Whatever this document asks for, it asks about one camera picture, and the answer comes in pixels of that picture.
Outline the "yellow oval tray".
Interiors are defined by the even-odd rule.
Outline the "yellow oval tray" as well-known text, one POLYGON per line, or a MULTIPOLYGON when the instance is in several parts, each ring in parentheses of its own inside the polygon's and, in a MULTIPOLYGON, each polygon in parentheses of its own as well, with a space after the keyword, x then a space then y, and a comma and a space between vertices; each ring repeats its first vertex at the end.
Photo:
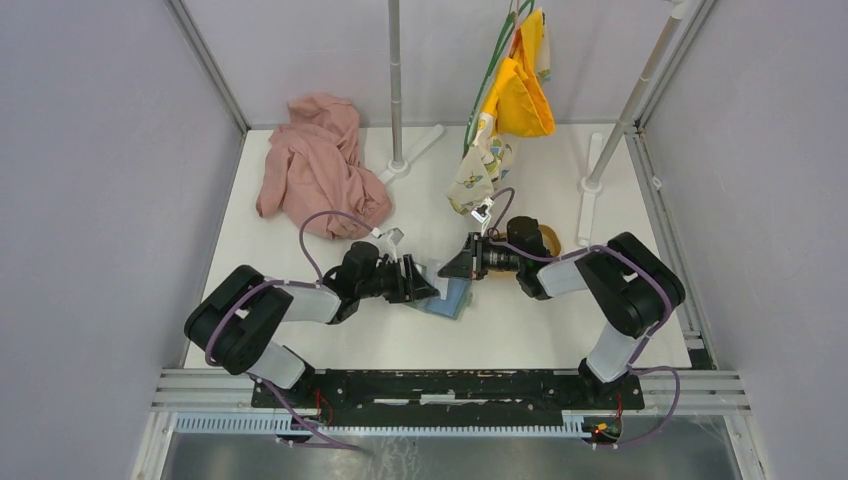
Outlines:
POLYGON ((501 232, 490 227, 488 235, 498 259, 495 271, 514 273, 517 279, 529 281, 561 253, 557 234, 536 219, 517 216, 510 219, 501 232))

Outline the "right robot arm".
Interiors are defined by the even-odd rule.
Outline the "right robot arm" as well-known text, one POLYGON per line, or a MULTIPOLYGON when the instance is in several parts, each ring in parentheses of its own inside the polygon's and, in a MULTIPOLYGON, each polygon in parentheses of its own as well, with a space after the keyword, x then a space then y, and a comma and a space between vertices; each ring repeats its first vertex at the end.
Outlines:
POLYGON ((583 290, 592 295, 607 323, 578 368, 578 396, 591 408, 617 396, 617 382, 632 374, 649 339, 686 296, 676 274, 632 233, 555 255, 541 224, 528 216, 510 219, 503 234, 470 233, 438 274, 481 280, 493 271, 514 273, 522 291, 540 301, 583 290))

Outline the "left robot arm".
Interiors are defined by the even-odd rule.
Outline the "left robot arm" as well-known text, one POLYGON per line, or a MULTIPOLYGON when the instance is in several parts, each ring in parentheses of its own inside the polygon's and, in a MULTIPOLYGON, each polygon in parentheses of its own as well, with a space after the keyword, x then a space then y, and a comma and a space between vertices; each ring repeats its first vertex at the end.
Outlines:
POLYGON ((184 334, 209 365, 271 383, 281 400, 297 408, 313 397, 314 368, 274 341, 282 323, 336 325, 364 299, 412 304, 439 295, 411 255, 395 259, 357 241, 318 283, 270 279, 252 266, 238 266, 188 316, 184 334))

